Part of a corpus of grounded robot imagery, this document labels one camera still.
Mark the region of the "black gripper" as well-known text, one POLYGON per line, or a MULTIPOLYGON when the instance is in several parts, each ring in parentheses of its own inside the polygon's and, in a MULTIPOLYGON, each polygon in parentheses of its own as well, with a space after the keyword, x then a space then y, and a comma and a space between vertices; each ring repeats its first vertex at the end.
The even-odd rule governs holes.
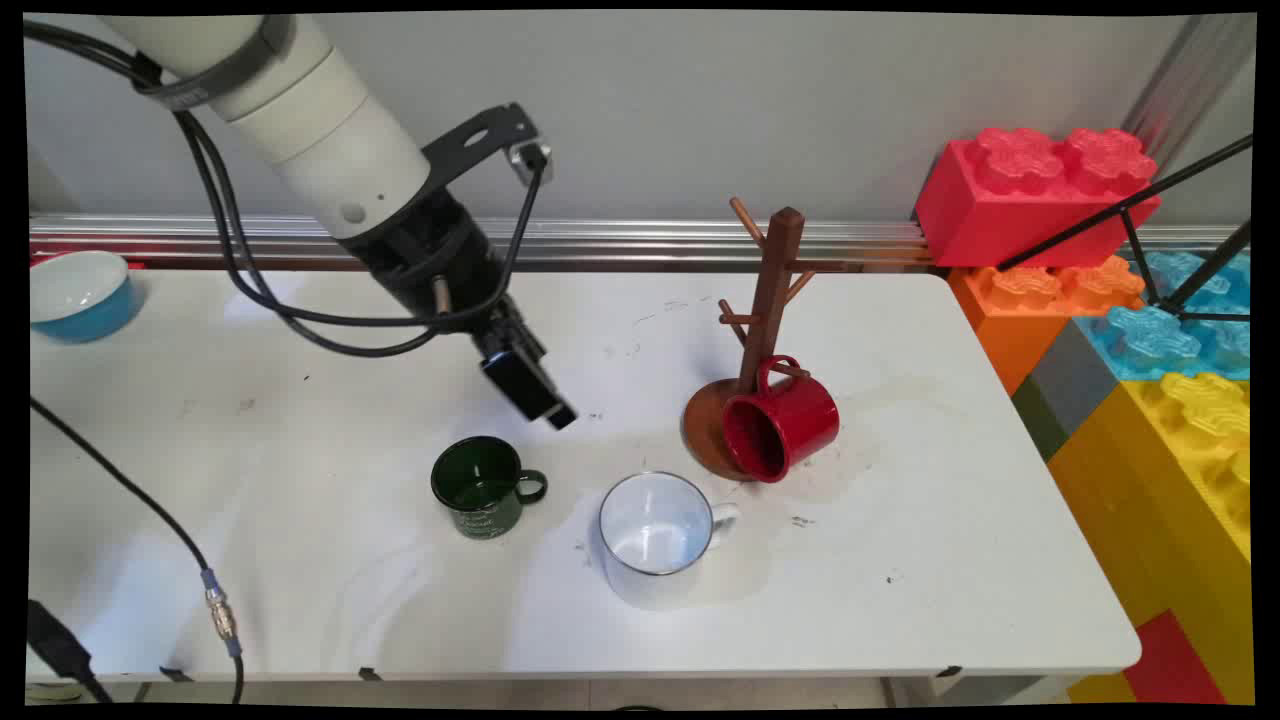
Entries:
POLYGON ((512 347, 485 357, 483 373, 526 419, 563 430, 577 414, 541 369, 545 348, 506 292, 517 256, 518 234, 499 259, 445 190, 360 236, 360 261, 411 316, 430 320, 428 332, 512 347))

